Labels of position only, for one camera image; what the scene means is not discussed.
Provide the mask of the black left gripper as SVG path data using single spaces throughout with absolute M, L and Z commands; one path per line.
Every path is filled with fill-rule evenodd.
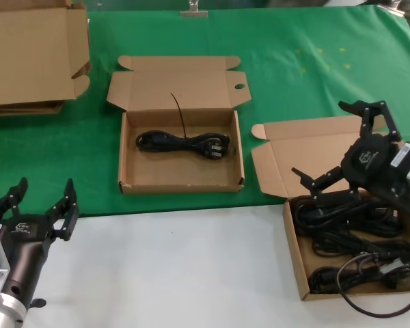
M 0 198 L 0 223 L 8 210 L 11 210 L 14 216 L 20 214 L 18 205 L 27 189 L 27 179 L 21 178 L 17 185 L 10 187 Z M 14 297 L 28 308 L 52 242 L 55 238 L 69 241 L 78 218 L 77 192 L 71 178 L 66 183 L 63 198 L 46 211 L 46 216 L 21 215 L 11 218 L 7 222 L 12 241 L 8 258 L 10 273 L 2 293 Z M 60 219 L 64 222 L 60 229 L 55 229 L 54 224 Z

